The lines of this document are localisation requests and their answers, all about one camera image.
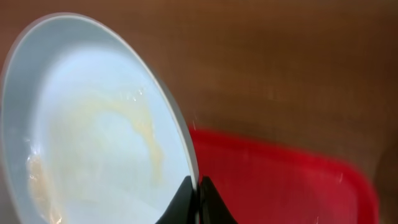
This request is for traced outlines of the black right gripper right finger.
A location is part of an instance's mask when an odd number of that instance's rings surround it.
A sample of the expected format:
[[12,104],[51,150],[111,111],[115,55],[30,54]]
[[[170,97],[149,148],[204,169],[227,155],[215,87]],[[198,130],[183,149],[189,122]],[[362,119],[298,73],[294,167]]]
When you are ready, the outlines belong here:
[[237,224],[208,176],[203,176],[199,199],[200,224]]

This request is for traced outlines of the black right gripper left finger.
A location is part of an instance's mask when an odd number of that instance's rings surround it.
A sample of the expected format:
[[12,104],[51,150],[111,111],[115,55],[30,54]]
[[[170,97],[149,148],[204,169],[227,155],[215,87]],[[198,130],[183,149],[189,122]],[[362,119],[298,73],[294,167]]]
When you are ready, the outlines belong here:
[[186,176],[163,215],[155,224],[196,224],[197,195],[190,176]]

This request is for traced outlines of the light green plate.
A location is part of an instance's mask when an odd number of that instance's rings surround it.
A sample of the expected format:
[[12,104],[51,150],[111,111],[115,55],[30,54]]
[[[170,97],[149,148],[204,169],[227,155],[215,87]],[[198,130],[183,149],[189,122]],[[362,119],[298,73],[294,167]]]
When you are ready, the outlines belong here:
[[28,25],[2,71],[1,164],[21,223],[156,223],[186,176],[189,130],[167,87],[102,23]]

